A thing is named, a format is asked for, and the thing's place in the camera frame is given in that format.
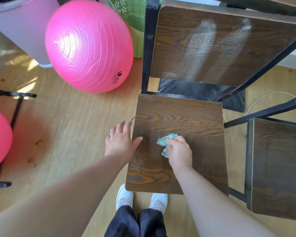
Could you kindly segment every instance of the shoe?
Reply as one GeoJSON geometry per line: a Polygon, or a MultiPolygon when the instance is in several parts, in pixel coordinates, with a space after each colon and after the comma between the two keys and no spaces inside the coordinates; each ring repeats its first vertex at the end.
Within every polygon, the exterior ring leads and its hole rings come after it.
{"type": "Polygon", "coordinates": [[[125,189],[125,183],[121,185],[116,197],[116,211],[122,205],[129,205],[133,208],[134,192],[125,189]]]}
{"type": "Polygon", "coordinates": [[[168,205],[168,195],[167,194],[159,194],[153,193],[151,196],[150,209],[154,209],[156,211],[161,211],[162,214],[166,211],[168,205]]]}

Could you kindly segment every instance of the left hand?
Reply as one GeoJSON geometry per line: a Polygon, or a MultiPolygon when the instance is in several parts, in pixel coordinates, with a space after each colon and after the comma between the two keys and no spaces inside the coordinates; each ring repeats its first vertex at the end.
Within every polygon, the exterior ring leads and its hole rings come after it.
{"type": "Polygon", "coordinates": [[[105,139],[105,155],[116,156],[129,162],[143,140],[142,137],[137,137],[133,142],[130,138],[130,126],[132,122],[125,124],[125,121],[119,123],[116,127],[110,130],[110,134],[105,139]]]}

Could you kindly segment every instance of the green plastic laundry basket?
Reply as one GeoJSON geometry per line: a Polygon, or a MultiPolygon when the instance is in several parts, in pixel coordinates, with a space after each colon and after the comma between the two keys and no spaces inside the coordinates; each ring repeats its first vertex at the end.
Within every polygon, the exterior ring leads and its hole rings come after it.
{"type": "Polygon", "coordinates": [[[109,0],[109,5],[127,24],[133,40],[134,57],[142,58],[146,0],[109,0]]]}

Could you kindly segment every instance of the black pants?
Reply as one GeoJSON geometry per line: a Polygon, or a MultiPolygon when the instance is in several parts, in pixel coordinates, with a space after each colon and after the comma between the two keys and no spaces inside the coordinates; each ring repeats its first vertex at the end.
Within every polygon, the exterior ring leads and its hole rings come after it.
{"type": "Polygon", "coordinates": [[[144,209],[137,220],[129,205],[119,207],[104,237],[166,237],[161,211],[144,209]]]}

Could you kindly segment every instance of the teal microfiber cloth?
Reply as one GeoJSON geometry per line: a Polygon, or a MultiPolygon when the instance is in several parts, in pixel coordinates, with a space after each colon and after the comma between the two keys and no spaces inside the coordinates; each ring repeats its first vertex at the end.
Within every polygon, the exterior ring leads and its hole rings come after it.
{"type": "MultiPolygon", "coordinates": [[[[170,145],[168,142],[166,142],[166,138],[168,139],[174,139],[176,137],[178,137],[179,135],[178,134],[170,134],[170,135],[167,135],[165,137],[162,137],[162,138],[159,138],[158,141],[157,141],[157,144],[158,145],[161,145],[161,146],[167,146],[167,145],[170,145]]],[[[169,158],[168,157],[168,150],[167,150],[167,147],[163,149],[162,153],[161,153],[165,158],[169,158]]]]}

